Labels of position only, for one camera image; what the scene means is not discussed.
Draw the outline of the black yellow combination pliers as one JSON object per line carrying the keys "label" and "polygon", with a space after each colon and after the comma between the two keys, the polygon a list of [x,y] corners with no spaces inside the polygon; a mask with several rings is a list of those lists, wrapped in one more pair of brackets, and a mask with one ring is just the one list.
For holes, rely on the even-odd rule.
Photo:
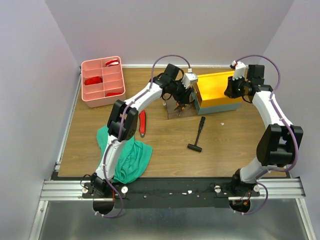
{"label": "black yellow combination pliers", "polygon": [[185,110],[185,108],[186,108],[185,104],[179,104],[179,103],[177,104],[177,106],[175,107],[174,110],[175,110],[178,117],[182,114],[182,112]]}

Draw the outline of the transparent drawer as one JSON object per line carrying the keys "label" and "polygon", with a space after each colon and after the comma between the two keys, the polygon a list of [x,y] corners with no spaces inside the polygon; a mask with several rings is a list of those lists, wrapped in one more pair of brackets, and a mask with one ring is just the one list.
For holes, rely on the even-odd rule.
{"label": "transparent drawer", "polygon": [[179,107],[177,102],[172,97],[169,100],[163,100],[162,103],[167,111],[168,120],[198,115],[194,100],[191,102],[191,104],[187,104],[184,107]]}

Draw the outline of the red utility knife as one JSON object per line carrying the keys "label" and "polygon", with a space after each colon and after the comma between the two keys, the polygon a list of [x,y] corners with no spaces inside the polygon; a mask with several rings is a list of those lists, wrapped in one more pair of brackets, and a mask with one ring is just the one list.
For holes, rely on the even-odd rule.
{"label": "red utility knife", "polygon": [[142,110],[139,114],[139,133],[142,138],[144,138],[146,134],[146,122],[146,111]]}

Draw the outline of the black T-handle wrench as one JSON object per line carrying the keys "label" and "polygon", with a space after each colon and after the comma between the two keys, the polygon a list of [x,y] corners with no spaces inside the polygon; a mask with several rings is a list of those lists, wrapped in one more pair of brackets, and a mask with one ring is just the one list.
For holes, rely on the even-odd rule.
{"label": "black T-handle wrench", "polygon": [[198,141],[199,141],[199,137],[200,137],[200,134],[202,132],[202,129],[203,129],[203,126],[204,126],[204,123],[205,123],[205,120],[206,118],[204,116],[201,117],[200,119],[200,122],[199,122],[199,126],[198,126],[198,131],[197,131],[197,136],[196,136],[196,140],[195,140],[195,143],[194,144],[188,144],[187,145],[187,148],[190,149],[190,150],[193,150],[193,151],[196,151],[198,153],[201,153],[202,152],[202,148],[198,146]]}

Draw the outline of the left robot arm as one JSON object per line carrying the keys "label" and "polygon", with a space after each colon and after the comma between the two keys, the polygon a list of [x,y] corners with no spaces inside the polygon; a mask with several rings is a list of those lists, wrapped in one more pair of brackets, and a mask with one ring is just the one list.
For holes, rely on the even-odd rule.
{"label": "left robot arm", "polygon": [[188,105],[193,84],[197,81],[198,77],[191,67],[184,72],[169,63],[164,72],[158,75],[152,73],[147,85],[136,95],[124,101],[117,100],[113,104],[106,124],[106,147],[97,169],[90,177],[90,185],[99,197],[107,197],[114,189],[111,180],[115,175],[117,162],[126,142],[136,133],[141,111],[165,94],[171,95],[179,107]]}

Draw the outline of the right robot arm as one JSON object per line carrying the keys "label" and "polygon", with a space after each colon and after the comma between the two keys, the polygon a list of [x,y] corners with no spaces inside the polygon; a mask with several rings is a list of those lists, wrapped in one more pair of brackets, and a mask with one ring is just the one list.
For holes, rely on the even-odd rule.
{"label": "right robot arm", "polygon": [[228,77],[224,94],[231,99],[248,97],[265,126],[255,158],[238,169],[229,184],[230,191],[241,196],[253,190],[268,172],[285,172],[286,166],[292,167],[297,162],[303,129],[288,120],[277,103],[273,88],[264,83],[264,65],[246,66],[241,61],[233,61],[230,68],[234,73]]}

